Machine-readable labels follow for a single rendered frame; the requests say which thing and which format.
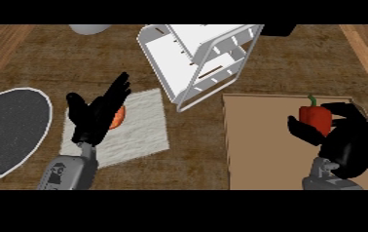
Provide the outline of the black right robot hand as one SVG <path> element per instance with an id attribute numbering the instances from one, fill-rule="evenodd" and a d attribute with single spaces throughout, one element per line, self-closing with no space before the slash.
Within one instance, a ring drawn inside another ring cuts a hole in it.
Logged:
<path id="1" fill-rule="evenodd" d="M 287 117 L 289 132 L 315 146 L 321 146 L 318 156 L 339 164 L 333 174 L 355 178 L 368 170 L 368 118 L 353 103 L 331 102 L 323 106 L 342 119 L 333 120 L 334 130 L 327 136 L 311 126 Z"/>

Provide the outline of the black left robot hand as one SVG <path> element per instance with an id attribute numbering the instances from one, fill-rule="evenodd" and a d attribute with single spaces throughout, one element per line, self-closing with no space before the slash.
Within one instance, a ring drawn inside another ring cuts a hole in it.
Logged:
<path id="1" fill-rule="evenodd" d="M 75 124 L 72 142 L 86 142 L 97 146 L 106 136 L 115 113 L 131 94 L 130 75 L 122 72 L 115 79 L 106 93 L 91 103 L 77 93 L 66 94 L 69 105 L 69 119 Z"/>

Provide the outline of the red bell pepper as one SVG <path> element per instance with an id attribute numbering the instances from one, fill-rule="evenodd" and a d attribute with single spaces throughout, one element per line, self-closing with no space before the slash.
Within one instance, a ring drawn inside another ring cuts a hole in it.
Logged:
<path id="1" fill-rule="evenodd" d="M 333 112 L 324 106 L 318 105 L 312 95 L 309 95 L 308 98 L 311 105 L 299 108 L 299 121 L 312 126 L 323 136 L 327 136 L 331 132 Z"/>

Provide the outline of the brown tray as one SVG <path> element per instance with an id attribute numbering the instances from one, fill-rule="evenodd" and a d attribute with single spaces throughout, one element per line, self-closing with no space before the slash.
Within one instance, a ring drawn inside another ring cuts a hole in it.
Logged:
<path id="1" fill-rule="evenodd" d="M 289 133 L 306 96 L 224 94 L 224 127 L 231 190 L 300 190 L 320 148 Z"/>

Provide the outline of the white tiered basket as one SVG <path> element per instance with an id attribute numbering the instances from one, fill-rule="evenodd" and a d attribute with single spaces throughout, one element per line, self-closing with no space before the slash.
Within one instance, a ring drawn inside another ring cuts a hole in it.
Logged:
<path id="1" fill-rule="evenodd" d="M 262 29 L 262 24 L 143 27 L 139 44 L 178 112 L 236 82 Z"/>

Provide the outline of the orange round fruit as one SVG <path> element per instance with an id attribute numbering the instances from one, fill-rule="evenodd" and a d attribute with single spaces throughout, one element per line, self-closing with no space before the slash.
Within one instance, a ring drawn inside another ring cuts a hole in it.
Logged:
<path id="1" fill-rule="evenodd" d="M 122 105 L 119 110 L 115 113 L 115 117 L 109 126 L 109 130 L 118 128 L 124 122 L 125 119 L 125 106 Z"/>

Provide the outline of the white cloth placemat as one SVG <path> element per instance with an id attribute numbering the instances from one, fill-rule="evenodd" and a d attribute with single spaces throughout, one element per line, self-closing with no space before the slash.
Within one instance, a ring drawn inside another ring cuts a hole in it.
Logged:
<path id="1" fill-rule="evenodd" d="M 169 149 L 161 89 L 131 93 L 125 119 L 96 148 L 99 167 L 114 166 Z"/>

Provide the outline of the dark grey round plate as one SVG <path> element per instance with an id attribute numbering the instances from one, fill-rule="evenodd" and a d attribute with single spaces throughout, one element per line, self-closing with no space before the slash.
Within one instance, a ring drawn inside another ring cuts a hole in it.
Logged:
<path id="1" fill-rule="evenodd" d="M 0 178 L 27 161 L 47 136 L 53 105 L 31 87 L 0 92 Z"/>

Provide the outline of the pale grey bowl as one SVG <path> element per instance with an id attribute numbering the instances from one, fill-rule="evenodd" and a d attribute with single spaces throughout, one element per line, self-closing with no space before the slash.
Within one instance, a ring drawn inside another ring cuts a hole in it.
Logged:
<path id="1" fill-rule="evenodd" d="M 71 24 L 71 29 L 81 35 L 94 35 L 103 32 L 111 25 L 109 24 Z"/>

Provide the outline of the black appliance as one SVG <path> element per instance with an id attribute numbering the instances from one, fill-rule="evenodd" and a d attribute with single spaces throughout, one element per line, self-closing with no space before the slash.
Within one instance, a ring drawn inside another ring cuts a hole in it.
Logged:
<path id="1" fill-rule="evenodd" d="M 262 35 L 287 37 L 292 34 L 295 27 L 295 24 L 267 24 L 262 29 Z"/>

